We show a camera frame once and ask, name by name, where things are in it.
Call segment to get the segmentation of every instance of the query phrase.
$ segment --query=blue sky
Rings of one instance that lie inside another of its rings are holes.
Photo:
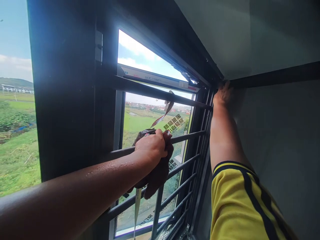
[[[0,77],[32,82],[26,0],[0,0],[0,36]]]
[[[168,62],[122,31],[119,31],[118,62],[185,81],[180,72]],[[26,0],[0,0],[0,77],[33,82]],[[191,94],[179,91],[174,93],[191,98]],[[127,101],[164,104],[163,101],[129,93]]]

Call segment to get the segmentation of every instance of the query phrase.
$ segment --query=cloud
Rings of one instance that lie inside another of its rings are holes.
[[[118,58],[118,63],[127,65],[129,67],[139,68],[141,70],[152,72],[152,68],[148,65],[136,63],[132,58]]]
[[[132,51],[135,55],[144,56],[147,60],[162,60],[161,57],[156,55],[154,52],[143,46],[141,43],[134,40],[129,35],[125,34],[121,30],[119,30],[119,44],[127,48],[128,50]]]
[[[33,82],[31,59],[0,55],[0,77],[21,78]]]

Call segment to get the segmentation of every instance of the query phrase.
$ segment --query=white building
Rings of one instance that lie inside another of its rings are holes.
[[[17,92],[17,93],[30,93],[34,94],[33,88],[26,88],[26,87],[16,87],[2,84],[2,91],[3,92]]]

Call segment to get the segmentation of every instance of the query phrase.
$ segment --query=yellow sleeve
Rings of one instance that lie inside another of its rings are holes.
[[[213,171],[210,240],[295,239],[274,200],[247,166],[225,161]]]

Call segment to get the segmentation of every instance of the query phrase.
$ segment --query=black stripe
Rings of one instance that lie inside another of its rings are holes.
[[[245,164],[243,164],[243,163],[235,162],[235,161],[224,161],[224,162],[218,163],[218,164],[214,167],[213,172],[214,172],[214,170],[216,170],[217,167],[219,167],[221,164],[224,164],[224,163],[235,163],[235,164],[241,165],[241,166],[243,166],[243,167],[246,167],[246,168],[248,168],[249,170],[251,170],[253,173],[255,173],[254,170],[252,170],[252,169],[251,169],[250,167],[248,167],[247,165],[245,165]]]
[[[243,179],[244,179],[244,188],[245,188],[245,190],[246,190],[246,192],[247,192],[247,194],[253,204],[253,207],[262,217],[264,228],[266,230],[268,238],[272,239],[272,240],[279,239],[277,236],[276,229],[275,229],[274,225],[272,224],[272,222],[268,218],[268,216],[265,214],[265,212],[263,211],[262,207],[260,206],[258,200],[256,199],[256,197],[253,194],[252,182],[251,182],[251,179],[250,179],[248,173],[245,171],[242,171],[242,175],[243,175]]]
[[[261,199],[264,203],[264,205],[267,207],[267,209],[269,210],[269,212],[274,216],[274,218],[276,219],[278,226],[280,228],[280,230],[282,231],[283,235],[285,236],[286,239],[292,239],[290,234],[288,233],[286,227],[284,226],[284,223],[282,221],[282,219],[279,218],[279,216],[276,214],[276,212],[273,210],[272,206],[271,206],[271,197],[269,196],[269,194],[260,186],[260,184],[257,184],[260,189],[261,189]]]
[[[236,169],[236,170],[239,170],[239,171],[241,171],[241,172],[244,171],[244,172],[250,173],[250,174],[254,177],[255,181],[259,181],[258,177],[257,177],[254,173],[252,173],[251,171],[248,171],[247,169],[245,169],[245,168],[243,168],[243,167],[236,166],[236,165],[225,165],[225,166],[219,167],[219,168],[214,172],[214,174],[213,174],[213,179],[214,179],[215,176],[217,176],[221,171],[226,170],[226,169]]]

